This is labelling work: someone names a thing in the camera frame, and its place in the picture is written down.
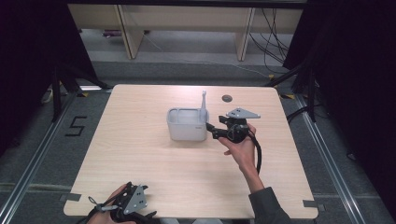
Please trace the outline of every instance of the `black sleeve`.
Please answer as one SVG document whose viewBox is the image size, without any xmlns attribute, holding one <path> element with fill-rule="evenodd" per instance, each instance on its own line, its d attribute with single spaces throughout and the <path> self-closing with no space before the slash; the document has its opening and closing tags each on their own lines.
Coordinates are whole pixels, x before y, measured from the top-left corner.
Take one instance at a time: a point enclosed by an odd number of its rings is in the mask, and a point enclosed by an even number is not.
<svg viewBox="0 0 396 224">
<path fill-rule="evenodd" d="M 280 207 L 272 188 L 259 190 L 248 197 L 253 207 L 255 224 L 290 223 L 290 217 Z"/>
</svg>

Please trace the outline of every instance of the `table surface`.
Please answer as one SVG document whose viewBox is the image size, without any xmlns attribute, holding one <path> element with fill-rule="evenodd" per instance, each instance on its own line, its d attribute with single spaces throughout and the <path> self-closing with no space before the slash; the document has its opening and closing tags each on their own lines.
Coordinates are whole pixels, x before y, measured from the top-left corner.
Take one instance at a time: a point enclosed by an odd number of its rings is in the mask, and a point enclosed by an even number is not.
<svg viewBox="0 0 396 224">
<path fill-rule="evenodd" d="M 261 178 L 272 187 L 291 218 L 315 218 L 316 208 L 285 113 L 273 88 L 218 86 L 118 85 L 107 102 L 67 201 L 69 216 L 86 216 L 93 204 L 104 202 L 120 185 L 147 185 L 148 207 L 141 214 L 156 217 L 254 218 L 248 185 L 226 148 L 211 133 L 202 142 L 170 138 L 166 114 L 172 107 L 198 108 L 206 90 L 209 122 L 226 128 L 218 116 L 237 107 L 260 114 L 248 122 L 257 128 L 262 146 Z M 222 101 L 231 95 L 230 103 Z"/>
</svg>

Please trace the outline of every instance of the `black cable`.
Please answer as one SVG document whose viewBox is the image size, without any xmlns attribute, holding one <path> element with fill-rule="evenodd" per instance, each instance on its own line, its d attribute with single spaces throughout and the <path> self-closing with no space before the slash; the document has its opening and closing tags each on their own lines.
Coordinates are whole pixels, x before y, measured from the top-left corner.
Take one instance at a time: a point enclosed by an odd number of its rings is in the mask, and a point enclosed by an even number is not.
<svg viewBox="0 0 396 224">
<path fill-rule="evenodd" d="M 278 73 L 278 74 L 285 74 L 282 72 L 277 72 L 272 70 L 271 68 L 268 67 L 267 62 L 265 60 L 265 55 L 269 54 L 272 58 L 274 58 L 275 60 L 277 60 L 280 63 L 283 63 L 283 61 L 281 59 L 279 59 L 274 53 L 270 52 L 268 49 L 265 49 L 262 45 L 260 45 L 256 39 L 253 38 L 253 36 L 251 34 L 249 34 L 251 39 L 253 40 L 253 43 L 261 50 L 264 52 L 264 66 L 268 69 L 268 71 L 272 72 L 272 73 Z"/>
<path fill-rule="evenodd" d="M 274 46 L 274 47 L 282 48 L 283 50 L 289 50 L 289 48 L 280 47 L 279 45 L 276 45 L 276 44 L 270 42 L 267 38 L 265 38 L 265 36 L 262 35 L 262 33 L 260 33 L 260 36 L 265 40 L 265 42 L 269 42 L 270 45 L 272 45 L 272 46 Z"/>
<path fill-rule="evenodd" d="M 256 136 L 254 134 L 247 133 L 247 136 L 250 137 L 251 141 L 253 141 L 254 146 L 256 146 L 257 149 L 257 174 L 260 174 L 260 169 L 262 168 L 262 147 L 260 147 L 259 142 L 256 139 Z"/>
<path fill-rule="evenodd" d="M 277 38 L 277 31 L 276 31 L 276 8 L 273 8 L 273 33 L 274 33 L 274 38 L 276 39 L 276 43 L 277 43 L 277 48 L 279 50 L 280 55 L 282 55 L 283 60 L 285 60 L 286 58 L 286 54 L 283 51 L 283 49 L 281 48 L 281 44 L 282 42 L 279 40 L 279 38 Z"/>
<path fill-rule="evenodd" d="M 286 116 L 288 123 L 291 123 L 291 121 L 297 117 L 298 115 L 300 115 L 301 113 L 305 112 L 306 110 L 308 110 L 308 106 L 304 106 L 301 107 L 300 109 L 294 111 L 293 113 L 289 114 Z"/>
<path fill-rule="evenodd" d="M 271 35 L 273 35 L 274 38 L 275 38 L 275 40 L 276 40 L 276 43 L 277 43 L 277 47 L 278 47 L 278 49 L 279 49 L 279 52 L 281 52 L 280 54 L 281 54 L 281 55 L 283 54 L 283 55 L 286 56 L 286 54 L 285 54 L 283 51 L 281 51 L 281 50 L 282 50 L 281 45 L 282 45 L 284 48 L 286 48 L 286 49 L 289 49 L 289 47 L 286 46 L 285 44 L 283 44 L 282 41 L 280 41 L 279 38 L 277 38 L 277 32 L 276 32 L 276 9 L 273 8 L 273 17 L 274 17 L 274 19 L 273 19 L 273 25 L 272 25 L 272 26 L 271 26 L 270 22 L 268 21 L 268 18 L 267 18 L 267 16 L 265 15 L 265 12 L 264 12 L 264 9 L 263 9 L 263 8 L 262 8 L 262 15 L 264 16 L 264 18 L 265 18 L 265 20 L 266 20 L 266 22 L 267 22 L 267 24 L 268 24 L 268 27 L 270 28 L 270 31 L 271 31 L 270 37 L 268 38 L 268 42 L 271 40 Z"/>
<path fill-rule="evenodd" d="M 272 58 L 274 58 L 275 60 L 277 60 L 280 63 L 283 63 L 283 60 L 280 59 L 279 57 L 277 57 L 273 52 L 269 51 L 268 49 L 266 49 L 265 47 L 263 47 L 251 34 L 249 34 L 251 39 L 253 40 L 254 44 L 264 53 L 269 54 Z"/>
</svg>

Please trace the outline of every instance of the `metal bracket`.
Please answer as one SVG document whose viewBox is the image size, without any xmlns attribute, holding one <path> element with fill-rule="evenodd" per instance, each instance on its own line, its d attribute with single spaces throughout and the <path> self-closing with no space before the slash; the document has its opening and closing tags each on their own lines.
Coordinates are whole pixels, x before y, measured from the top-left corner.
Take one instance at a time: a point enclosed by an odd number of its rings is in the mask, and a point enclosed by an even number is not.
<svg viewBox="0 0 396 224">
<path fill-rule="evenodd" d="M 128 202 L 126 208 L 124 209 L 124 215 L 131 214 L 132 212 L 136 212 L 147 206 L 148 204 L 143 187 L 140 185 L 136 186 L 136 190 L 132 195 L 131 201 Z"/>
<path fill-rule="evenodd" d="M 226 116 L 234 119 L 259 119 L 261 117 L 259 114 L 252 113 L 241 107 L 228 112 Z"/>
</svg>

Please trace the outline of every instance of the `aluminum rail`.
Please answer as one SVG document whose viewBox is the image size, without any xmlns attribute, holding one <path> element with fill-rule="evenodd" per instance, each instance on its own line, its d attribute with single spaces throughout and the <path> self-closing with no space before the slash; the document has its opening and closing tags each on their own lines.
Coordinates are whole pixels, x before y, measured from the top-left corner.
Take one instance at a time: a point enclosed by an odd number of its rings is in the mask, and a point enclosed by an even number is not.
<svg viewBox="0 0 396 224">
<path fill-rule="evenodd" d="M 303 108 L 306 106 L 304 97 L 301 94 L 296 94 L 296 101 L 299 108 Z M 353 224 L 365 224 L 366 221 L 364 220 L 359 205 L 356 202 L 354 196 L 352 195 L 352 192 L 350 191 L 347 182 L 343 178 L 334 159 L 332 158 L 332 153 L 330 152 L 325 141 L 323 140 L 317 124 L 315 122 L 312 122 L 311 118 L 309 118 L 308 116 L 308 113 L 304 112 L 303 116 L 305 124 L 308 127 L 308 130 L 311 133 L 315 144 L 317 145 L 318 152 L 323 159 L 323 162 L 332 179 L 332 182 L 334 183 L 335 189 L 337 190 L 338 195 L 340 196 L 340 199 L 344 204 L 350 220 Z"/>
<path fill-rule="evenodd" d="M 73 103 L 74 99 L 76 99 L 76 96 L 76 92 L 69 93 L 67 95 L 64 101 L 64 110 L 60 114 L 59 118 L 52 122 L 49 126 L 49 129 L 38 146 L 35 155 L 30 160 L 20 180 L 11 191 L 11 194 L 8 196 L 6 202 L 2 205 L 0 209 L 0 221 L 2 224 L 8 224 L 17 211 L 18 206 L 20 205 L 23 196 L 26 193 L 26 190 L 28 190 L 30 183 L 32 182 L 35 174 L 38 171 L 38 168 L 40 167 L 40 164 L 49 151 L 50 145 L 64 120 L 64 115 L 66 114 L 70 105 Z"/>
</svg>

